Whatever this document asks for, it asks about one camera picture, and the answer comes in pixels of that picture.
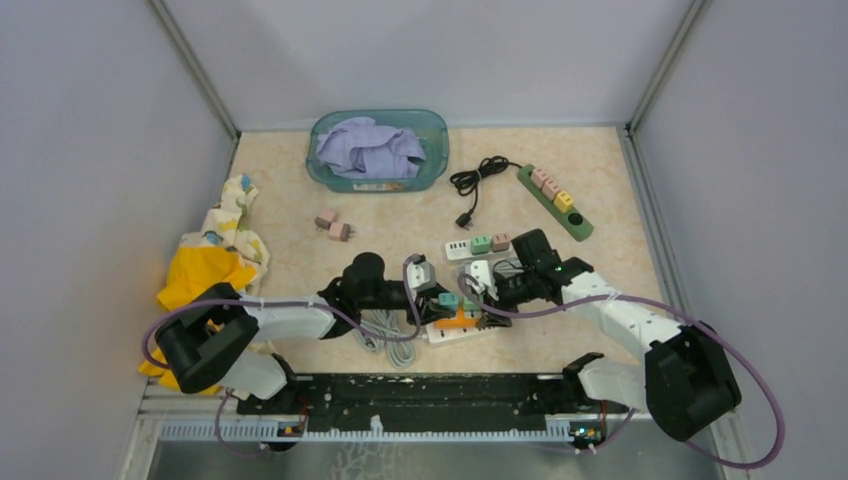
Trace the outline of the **teal plug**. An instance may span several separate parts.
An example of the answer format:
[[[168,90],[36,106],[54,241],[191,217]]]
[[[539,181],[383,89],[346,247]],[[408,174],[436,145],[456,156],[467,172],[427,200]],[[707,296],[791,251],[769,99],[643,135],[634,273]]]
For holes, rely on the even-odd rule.
[[[461,298],[457,294],[451,292],[440,293],[437,300],[438,304],[442,308],[450,311],[456,311],[461,303]]]

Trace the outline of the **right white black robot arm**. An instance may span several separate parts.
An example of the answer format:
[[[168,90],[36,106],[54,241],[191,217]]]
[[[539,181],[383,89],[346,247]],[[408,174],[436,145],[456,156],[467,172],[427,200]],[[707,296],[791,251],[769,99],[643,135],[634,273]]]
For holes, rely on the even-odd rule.
[[[540,229],[516,237],[512,246],[517,273],[504,276],[479,261],[460,276],[485,312],[517,319],[522,304],[552,302],[591,322],[636,360],[590,353],[572,362],[563,385],[569,408],[588,412],[607,400],[646,411],[665,434],[684,442],[740,404],[724,349],[710,335],[623,294],[584,260],[561,259]]]

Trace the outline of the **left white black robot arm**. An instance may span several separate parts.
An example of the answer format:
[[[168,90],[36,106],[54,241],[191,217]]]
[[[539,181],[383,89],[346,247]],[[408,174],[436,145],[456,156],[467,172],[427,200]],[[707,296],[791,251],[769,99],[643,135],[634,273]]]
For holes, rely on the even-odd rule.
[[[386,279],[383,258],[365,252],[310,296],[263,299],[217,283],[151,326],[142,347],[156,344],[163,356],[158,367],[171,372],[184,394],[224,387],[285,414],[300,399],[295,375],[281,355],[260,354],[251,345],[334,339],[352,330],[387,343],[411,341],[434,322],[430,309],[445,289],[422,255],[408,257],[402,274],[400,280]]]

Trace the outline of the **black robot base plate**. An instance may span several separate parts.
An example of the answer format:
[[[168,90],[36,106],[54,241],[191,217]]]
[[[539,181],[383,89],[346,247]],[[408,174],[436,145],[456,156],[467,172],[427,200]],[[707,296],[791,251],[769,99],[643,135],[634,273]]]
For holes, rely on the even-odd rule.
[[[625,407],[578,394],[560,374],[311,374],[270,399],[249,396],[241,415],[306,417],[310,433],[359,432],[379,418],[389,433],[541,432],[547,419]]]

